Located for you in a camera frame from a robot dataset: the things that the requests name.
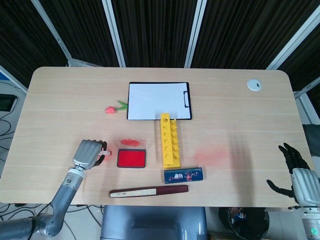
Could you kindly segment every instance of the clipboard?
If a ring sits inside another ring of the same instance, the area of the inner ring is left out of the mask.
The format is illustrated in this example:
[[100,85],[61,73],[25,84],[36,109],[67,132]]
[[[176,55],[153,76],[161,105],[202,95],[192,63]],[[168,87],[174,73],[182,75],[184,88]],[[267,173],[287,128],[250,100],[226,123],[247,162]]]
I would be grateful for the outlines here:
[[188,82],[129,83],[128,120],[160,120],[162,113],[171,119],[192,119]]

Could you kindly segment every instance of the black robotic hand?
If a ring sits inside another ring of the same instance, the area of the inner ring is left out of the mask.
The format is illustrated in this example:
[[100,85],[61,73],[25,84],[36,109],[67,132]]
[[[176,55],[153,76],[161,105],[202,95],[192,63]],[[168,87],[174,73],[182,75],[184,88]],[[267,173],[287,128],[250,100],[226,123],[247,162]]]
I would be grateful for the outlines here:
[[[107,142],[106,141],[101,141],[101,140],[100,141],[92,140],[92,141],[97,142],[99,144],[102,144],[101,151],[107,151]],[[99,166],[103,162],[104,159],[105,159],[105,155],[102,154],[93,166],[94,167]]]
[[[278,147],[285,157],[285,163],[286,163],[286,165],[289,169],[289,173],[291,175],[293,174],[293,170],[295,168],[310,170],[310,167],[308,166],[306,161],[302,159],[301,154],[298,152],[298,150],[296,150],[295,148],[293,148],[292,146],[290,146],[287,143],[284,143],[283,145],[284,145],[284,147],[283,146],[278,146]],[[277,187],[269,179],[266,182],[268,183],[268,185],[270,186],[270,188],[272,190],[274,190],[278,194],[282,194],[282,195],[288,196],[290,198],[294,198],[295,202],[299,204],[298,200],[296,199],[293,186],[291,186],[291,190],[288,190],[288,189]]]

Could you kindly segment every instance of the wooden table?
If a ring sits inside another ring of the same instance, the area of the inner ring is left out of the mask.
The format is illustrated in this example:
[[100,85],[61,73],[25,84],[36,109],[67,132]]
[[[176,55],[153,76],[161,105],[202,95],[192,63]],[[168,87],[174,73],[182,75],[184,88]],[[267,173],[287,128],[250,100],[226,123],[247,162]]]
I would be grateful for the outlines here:
[[[261,91],[247,87],[262,82]],[[163,183],[159,121],[106,114],[128,100],[129,82],[189,82],[193,119],[177,121],[183,168],[202,167],[188,193],[109,198],[112,189]],[[146,140],[146,168],[118,168],[119,139]],[[288,76],[278,70],[41,67],[32,77],[0,179],[0,201],[48,203],[82,139],[105,140],[112,156],[86,172],[74,204],[288,207],[272,191],[290,188],[278,145],[297,148],[313,167]]]

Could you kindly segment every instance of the metal robotic arm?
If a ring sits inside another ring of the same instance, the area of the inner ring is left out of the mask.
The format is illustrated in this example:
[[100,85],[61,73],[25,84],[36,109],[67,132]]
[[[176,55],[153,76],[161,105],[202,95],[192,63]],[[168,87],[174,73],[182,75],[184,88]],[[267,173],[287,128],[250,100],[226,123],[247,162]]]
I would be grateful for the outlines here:
[[97,160],[102,149],[107,150],[105,141],[82,140],[73,157],[74,167],[69,169],[50,203],[53,214],[41,213],[28,218],[1,221],[0,239],[29,240],[35,232],[39,232],[45,237],[56,236],[63,227],[67,209],[85,177],[85,170],[100,165],[104,160],[104,155],[101,155]]
[[284,143],[279,146],[285,157],[291,176],[291,190],[277,187],[271,180],[266,182],[275,192],[294,198],[303,208],[302,223],[308,240],[320,240],[320,182],[315,171],[310,170],[300,153]]

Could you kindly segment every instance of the yellow building block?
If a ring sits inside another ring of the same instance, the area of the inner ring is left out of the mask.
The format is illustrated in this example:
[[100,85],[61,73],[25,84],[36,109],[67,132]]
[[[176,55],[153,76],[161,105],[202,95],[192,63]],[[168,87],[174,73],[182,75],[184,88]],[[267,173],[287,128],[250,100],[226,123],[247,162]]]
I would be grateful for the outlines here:
[[161,148],[163,168],[180,168],[177,121],[169,113],[161,114]]

